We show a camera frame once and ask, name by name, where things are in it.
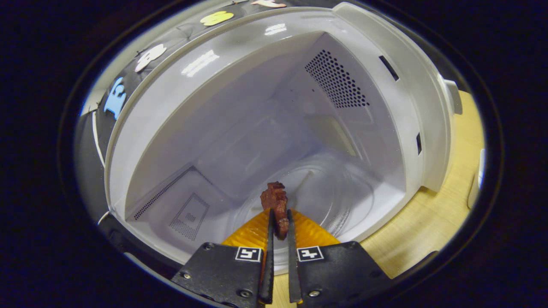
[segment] food piece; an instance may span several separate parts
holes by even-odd
[[[268,188],[261,194],[263,209],[273,209],[276,216],[276,237],[283,241],[289,231],[289,220],[287,219],[287,196],[285,186],[280,182],[267,184]]]

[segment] screw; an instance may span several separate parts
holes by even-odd
[[[317,297],[317,296],[320,295],[320,293],[321,293],[320,291],[314,290],[314,291],[311,291],[311,292],[309,293],[309,296],[310,296],[310,297]]]
[[[240,296],[243,297],[243,298],[250,298],[251,294],[252,293],[250,291],[247,291],[247,290],[241,290],[240,291]]]

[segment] wooden table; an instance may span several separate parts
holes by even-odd
[[[440,250],[457,232],[469,209],[467,199],[477,173],[483,128],[470,94],[460,91],[463,114],[455,115],[453,165],[438,193],[422,187],[407,205],[377,232],[361,242],[382,270],[394,278],[428,253]],[[274,278],[274,307],[289,303],[288,274]]]

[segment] white plastic panel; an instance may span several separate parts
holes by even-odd
[[[173,166],[183,166],[202,155],[207,146],[217,141],[222,133],[229,131],[238,121],[243,121],[248,116],[247,112],[259,109],[261,104],[268,106],[267,99],[273,95],[284,74],[294,67],[296,61],[300,60],[299,51],[309,47],[307,42],[309,42],[308,44],[313,43],[319,35],[320,33],[311,33],[306,37],[299,37],[297,38],[301,43],[299,45],[286,40],[274,41],[276,46],[270,45],[268,49],[249,55],[246,63],[231,66],[219,73],[214,82],[209,82],[207,86],[204,85],[198,89],[172,115],[165,115],[165,119],[170,116],[177,120],[162,125],[162,133],[157,134],[151,144],[131,143],[132,147],[146,146],[146,150],[141,150],[142,157],[140,157],[138,166],[134,167],[132,184],[128,187],[128,199],[123,204],[119,204],[119,210],[123,210],[126,204],[131,206],[158,182],[168,177],[174,170]],[[165,76],[166,79],[181,78],[180,71],[171,70],[172,67],[167,69],[162,76]],[[147,93],[136,103],[132,114],[133,112],[142,112],[142,116],[145,117],[147,109],[155,105],[154,93],[156,91],[165,92],[161,82],[159,78],[148,88]],[[180,90],[171,92],[173,96],[181,95],[181,101],[190,94],[192,94],[192,89],[187,87],[181,87]],[[141,108],[141,105],[149,105],[149,107]],[[161,123],[151,123],[151,125],[160,126]],[[135,129],[134,134],[144,133],[141,131],[141,127],[133,127],[133,129]],[[126,155],[137,156],[137,153],[123,152]],[[120,182],[112,183],[117,184],[117,190],[123,191]]]
[[[376,54],[380,52],[375,50],[372,53],[373,56]],[[291,96],[299,93],[297,101],[303,96],[323,95],[324,100],[309,104],[310,106],[303,108],[303,112],[333,115],[348,133],[358,155],[368,163],[370,172],[405,191],[403,157],[395,124],[385,99],[367,73],[370,67],[366,70],[366,67],[356,62],[356,57],[357,55],[351,54],[332,35],[325,34],[306,53],[302,67],[297,69],[288,89],[280,91],[280,94]],[[310,65],[309,68],[314,71],[307,71],[305,65]],[[394,88],[393,80],[386,82],[388,87]],[[401,109],[408,111],[410,115],[414,113],[412,105]],[[418,132],[416,121],[407,121],[404,125],[408,129],[414,126],[414,131]]]
[[[360,88],[366,89],[369,105],[334,107],[327,93],[305,70],[298,71],[288,88],[278,94],[284,100],[302,101],[306,114],[333,114],[350,136],[361,161],[347,163],[347,169],[354,170],[357,182],[371,187],[371,193],[356,195],[352,214],[338,237],[342,241],[360,241],[392,218],[419,188],[423,157],[418,155],[415,137],[420,129],[410,94],[394,81],[380,61],[381,51],[365,38],[356,39],[358,34],[342,21],[334,19],[332,24],[340,32],[322,36],[303,63],[320,50],[329,50],[331,56],[337,56],[339,65],[349,67],[354,76],[350,81],[354,80],[356,86],[364,85]],[[372,205],[370,210],[362,208],[368,202]]]
[[[181,168],[138,205],[127,223],[146,243],[177,260],[188,260],[204,242],[222,242],[237,209],[193,166]]]
[[[237,96],[227,97],[232,101]],[[311,135],[299,120],[276,100],[256,102],[200,155],[196,167],[227,195],[246,198],[257,183],[313,149]]]
[[[443,77],[417,44],[383,18],[349,3],[338,4],[333,12],[375,42],[399,75],[398,83],[412,93],[425,162],[421,184],[438,191],[449,170],[454,131],[452,101]]]
[[[334,116],[305,115],[302,119],[322,145],[356,156],[348,135]]]

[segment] ventilation holes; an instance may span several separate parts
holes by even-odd
[[[327,93],[335,108],[369,106],[361,88],[331,52],[322,50],[305,66],[306,72]]]
[[[135,220],[138,220],[139,217],[141,217],[141,215],[143,215],[146,210],[149,209],[149,207],[151,205],[153,205],[166,191],[168,191],[177,181],[179,181],[183,176],[185,176],[185,174],[187,174],[188,172],[190,171],[194,171],[194,172],[197,172],[199,173],[202,177],[204,177],[204,179],[211,184],[211,182],[205,177],[203,176],[203,174],[198,171],[198,169],[196,169],[196,167],[194,166],[191,166],[189,169],[186,169],[183,173],[181,173],[180,175],[178,175],[175,179],[173,179],[173,181],[169,182],[168,185],[166,185],[162,190],[160,190],[157,194],[154,195],[154,197],[152,199],[150,199],[137,213],[135,213],[135,215],[133,215],[133,218]]]
[[[193,206],[191,206],[190,209],[187,209],[185,211],[187,205],[192,200],[195,200],[198,203],[197,204],[193,203]],[[187,199],[187,201],[179,210],[179,212],[177,212],[177,215],[173,217],[173,220],[169,223],[169,226],[173,228],[175,231],[177,231],[178,233],[184,235],[186,238],[194,241],[196,239],[196,236],[198,235],[200,226],[202,225],[202,222],[204,218],[206,217],[208,209],[209,209],[209,204],[206,203],[197,194],[192,193],[192,195]],[[196,220],[196,216],[190,214],[189,211],[194,211],[195,213],[201,212],[201,218],[197,224],[194,224],[194,221]]]

